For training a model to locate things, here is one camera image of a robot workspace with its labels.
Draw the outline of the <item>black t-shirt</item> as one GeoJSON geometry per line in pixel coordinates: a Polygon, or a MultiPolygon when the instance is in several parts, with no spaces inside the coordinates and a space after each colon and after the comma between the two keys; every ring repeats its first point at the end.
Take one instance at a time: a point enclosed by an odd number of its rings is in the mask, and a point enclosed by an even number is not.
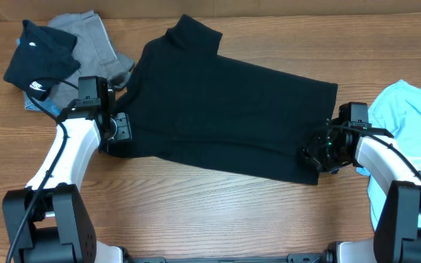
{"type": "Polygon", "coordinates": [[[332,116],[338,86],[220,56],[221,37],[183,15],[145,45],[115,107],[132,136],[108,154],[317,184],[301,153],[332,116]]]}

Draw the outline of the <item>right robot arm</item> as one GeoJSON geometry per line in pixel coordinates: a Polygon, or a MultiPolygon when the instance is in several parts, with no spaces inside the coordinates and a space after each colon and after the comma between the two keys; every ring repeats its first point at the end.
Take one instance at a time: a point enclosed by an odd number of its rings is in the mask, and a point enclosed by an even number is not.
{"type": "Polygon", "coordinates": [[[300,157],[317,172],[364,167],[387,197],[371,239],[332,243],[317,262],[421,262],[421,171],[388,130],[372,127],[367,104],[341,105],[337,118],[307,133],[300,157]]]}

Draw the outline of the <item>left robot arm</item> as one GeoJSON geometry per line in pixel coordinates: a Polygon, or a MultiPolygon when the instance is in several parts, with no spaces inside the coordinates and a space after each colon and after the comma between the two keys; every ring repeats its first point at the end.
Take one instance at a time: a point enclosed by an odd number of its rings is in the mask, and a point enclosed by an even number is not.
{"type": "Polygon", "coordinates": [[[115,92],[103,77],[80,77],[78,98],[56,116],[56,136],[36,175],[2,201],[10,248],[7,262],[131,261],[121,246],[96,238],[80,195],[96,151],[132,138],[129,117],[113,114],[115,92]]]}

